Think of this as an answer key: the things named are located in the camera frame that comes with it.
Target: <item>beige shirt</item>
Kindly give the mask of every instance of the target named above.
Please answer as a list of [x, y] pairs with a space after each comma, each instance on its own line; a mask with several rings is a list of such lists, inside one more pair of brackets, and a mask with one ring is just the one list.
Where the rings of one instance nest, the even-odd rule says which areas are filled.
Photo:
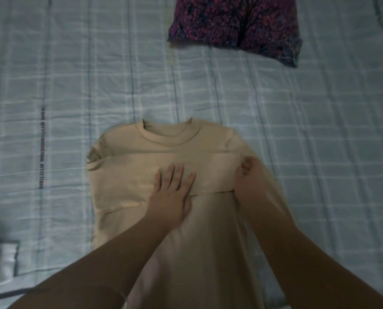
[[[137, 124], [107, 131], [88, 154], [96, 213], [94, 248], [145, 214], [157, 170], [184, 164], [196, 172], [192, 210], [144, 267], [128, 308], [262, 308], [247, 244], [246, 218], [233, 194], [236, 166], [254, 152], [233, 129], [190, 119], [177, 125]], [[290, 215], [267, 171], [268, 197]]]

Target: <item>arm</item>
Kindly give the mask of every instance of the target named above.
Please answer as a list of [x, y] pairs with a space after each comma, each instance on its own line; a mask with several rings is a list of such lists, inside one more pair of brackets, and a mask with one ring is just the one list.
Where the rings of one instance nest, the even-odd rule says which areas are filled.
[[293, 308], [383, 308], [383, 297], [308, 239], [267, 198], [261, 162], [236, 169], [235, 194]]
[[182, 184], [183, 166], [156, 174], [147, 213], [137, 224], [39, 284], [10, 309], [121, 308], [146, 262], [191, 209], [186, 197], [194, 182]]

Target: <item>checkered fabric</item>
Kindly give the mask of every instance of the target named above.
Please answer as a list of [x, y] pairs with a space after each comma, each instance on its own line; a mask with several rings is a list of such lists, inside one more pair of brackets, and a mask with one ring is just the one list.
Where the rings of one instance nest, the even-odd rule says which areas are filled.
[[[191, 116], [236, 128], [307, 236], [383, 294], [379, 0], [297, 0], [298, 69], [200, 44], [171, 48], [175, 1], [0, 0], [0, 240], [19, 243], [17, 276], [0, 295], [90, 251], [85, 156], [102, 132]], [[285, 305], [254, 251], [267, 306]]]

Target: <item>person's left arm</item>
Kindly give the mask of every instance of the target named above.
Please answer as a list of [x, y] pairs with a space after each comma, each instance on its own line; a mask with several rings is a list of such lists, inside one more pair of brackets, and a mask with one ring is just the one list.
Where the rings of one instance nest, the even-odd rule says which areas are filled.
[[182, 165], [155, 177], [147, 212], [134, 226], [61, 270], [24, 295], [10, 309], [121, 308], [141, 270], [166, 235], [191, 209], [187, 196], [195, 179], [181, 182]]

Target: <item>pillow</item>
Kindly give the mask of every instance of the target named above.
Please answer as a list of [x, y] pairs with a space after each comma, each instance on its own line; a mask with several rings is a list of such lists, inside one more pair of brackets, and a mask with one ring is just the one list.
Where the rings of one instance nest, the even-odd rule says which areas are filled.
[[177, 0], [168, 41], [177, 39], [241, 48], [297, 67], [296, 0]]

